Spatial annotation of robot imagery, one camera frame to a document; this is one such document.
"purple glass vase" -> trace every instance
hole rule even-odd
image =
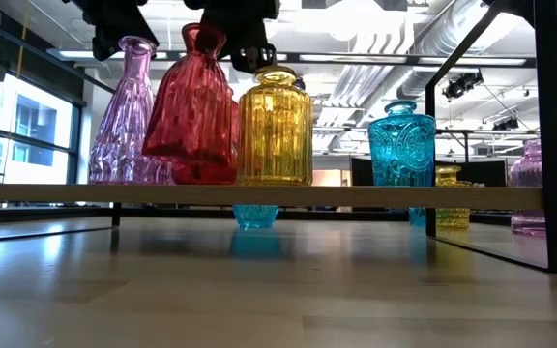
[[[528,140],[523,147],[523,157],[516,161],[509,172],[509,186],[516,188],[542,187],[541,140]],[[513,233],[544,236],[544,211],[513,211],[511,218]]]
[[[104,114],[90,154],[92,184],[171,184],[171,164],[141,155],[154,107],[150,60],[156,46],[138,37],[124,37],[124,76]]]

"glass wall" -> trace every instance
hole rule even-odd
[[[25,81],[0,82],[0,183],[66,184],[73,106]]]

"glass bottle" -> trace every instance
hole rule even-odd
[[[523,157],[518,159],[509,172],[509,186],[517,188],[542,187],[541,140],[528,140],[523,146]],[[511,230],[522,235],[544,236],[544,211],[513,211]]]
[[[468,188],[470,182],[458,181],[456,173],[461,167],[456,165],[441,165],[435,167],[435,186]],[[468,228],[470,225],[470,209],[466,208],[444,208],[436,209],[436,224],[441,228]]]
[[[235,205],[233,214],[242,228],[267,228],[277,218],[279,206],[274,205]]]
[[[312,101],[293,86],[296,74],[270,66],[240,98],[238,184],[312,183]]]
[[[386,105],[388,117],[368,126],[368,141],[377,186],[430,187],[433,184],[435,121],[414,114],[416,103]],[[410,223],[425,226],[425,208],[410,208]]]
[[[150,89],[150,60],[154,44],[124,37],[124,76],[106,109],[90,153],[92,184],[170,184],[171,164],[141,155],[154,106]]]
[[[172,160],[176,184],[233,184],[233,92],[217,62],[225,36],[199,23],[182,36],[187,54],[162,79],[143,153]]]

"yellow glass jar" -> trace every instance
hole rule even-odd
[[[461,170],[455,165],[435,167],[435,186],[437,187],[471,187],[472,183],[458,181],[456,173]],[[436,209],[436,225],[440,228],[468,228],[470,225],[470,209],[444,208]]]
[[[271,66],[240,98],[239,185],[307,186],[313,180],[312,101],[296,74]]]

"wooden shelf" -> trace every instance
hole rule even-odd
[[[542,190],[0,184],[0,200],[538,210],[542,209]]]

